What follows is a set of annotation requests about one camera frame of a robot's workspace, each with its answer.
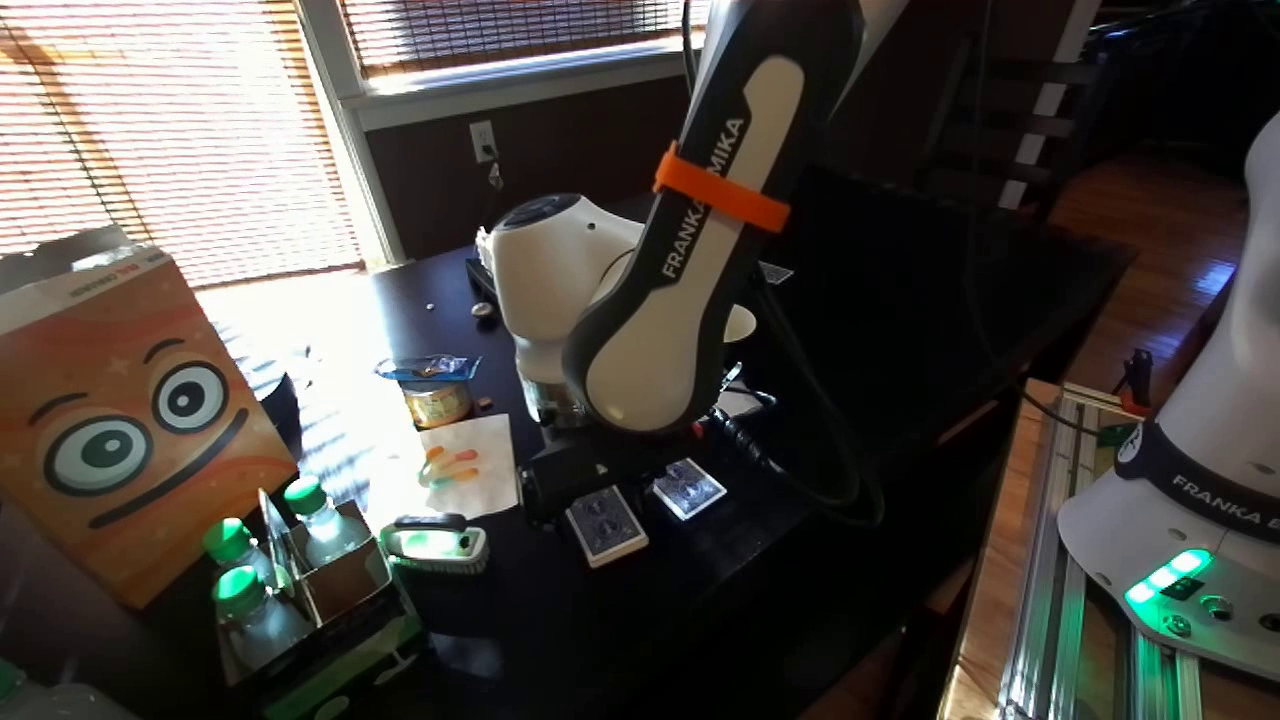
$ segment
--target table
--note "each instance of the table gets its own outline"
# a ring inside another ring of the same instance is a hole
[[[1027,392],[1083,427],[1134,424],[1092,386]],[[1136,636],[1066,557],[1053,509],[1108,462],[1112,447],[1020,407],[939,714],[1278,714],[1278,684]]]
[[[472,314],[469,257],[456,247],[367,276],[361,289],[385,335],[371,353],[486,355],[472,392],[511,416],[526,462],[544,432],[519,407],[507,331]],[[800,492],[797,479],[834,462],[776,335],[758,331],[746,363],[752,385],[776,386],[780,407],[750,420],[750,432],[787,474],[728,444],[649,444],[627,462],[627,492],[670,455],[691,452],[728,482],[728,501],[691,528],[670,528],[633,497],[652,547],[603,570],[584,568],[556,524],[519,509],[486,517],[488,570],[406,581],[434,651],[363,696],[355,714],[643,714],[677,705],[797,710],[975,544],[1020,377],[1066,369],[1127,263],[1101,238],[968,217],[834,171],[805,179],[793,228],[765,257],[797,269],[776,304],[850,411],[866,469],[884,482],[890,524],[843,528]],[[345,331],[355,325],[345,304],[322,291],[306,325]],[[78,673],[147,714],[228,710],[208,623],[192,623],[202,585],[177,585],[128,617],[49,547],[38,557],[51,570],[18,593],[8,621],[24,633],[0,636],[3,651],[43,673],[78,655]]]

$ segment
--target black table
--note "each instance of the black table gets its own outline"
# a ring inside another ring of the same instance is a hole
[[[472,314],[469,257],[461,247],[380,270],[371,291],[391,353],[486,355],[472,392],[511,416],[515,461],[530,462],[548,435],[526,416],[507,331]],[[776,304],[884,482],[890,524],[843,528],[800,492],[797,479],[834,462],[812,403],[776,358],[776,335],[758,331],[746,369],[780,392],[780,407],[750,420],[750,432],[793,474],[728,441],[623,444],[616,479],[652,547],[602,570],[562,524],[526,509],[486,517],[488,570],[406,577],[429,651],[352,714],[562,720],[677,705],[793,714],[979,544],[1013,411],[948,432],[983,403],[1017,407],[1027,373],[1066,373],[1127,263],[1101,238],[983,219],[834,171],[805,179],[793,228],[767,260],[797,269]],[[695,455],[728,482],[728,501],[690,528],[666,524],[640,492],[670,455]],[[68,588],[51,581],[24,605]],[[226,714],[192,593],[177,588],[144,617],[86,607],[86,623],[100,633],[86,640],[92,681],[144,714]]]

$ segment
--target paper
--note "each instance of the paper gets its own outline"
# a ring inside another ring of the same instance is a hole
[[[507,416],[475,416],[422,432],[422,455],[397,461],[367,486],[367,517],[385,528],[397,517],[469,520],[519,502],[519,474]]]

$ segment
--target wooden floor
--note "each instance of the wooden floor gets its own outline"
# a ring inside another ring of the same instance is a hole
[[[1069,381],[1103,386],[1136,347],[1151,353],[1151,403],[1177,381],[1180,347],[1226,291],[1249,222],[1245,184],[1187,156],[1134,147],[1072,179],[1053,222],[1122,238],[1136,263],[1117,285]],[[900,636],[890,636],[860,668],[826,693],[805,720],[909,720],[903,696],[931,693],[900,676]]]

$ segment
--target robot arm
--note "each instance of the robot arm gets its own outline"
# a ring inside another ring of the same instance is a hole
[[[551,194],[479,236],[538,420],[670,432],[711,407],[733,298],[780,233],[812,139],[900,9],[717,5],[649,222]]]

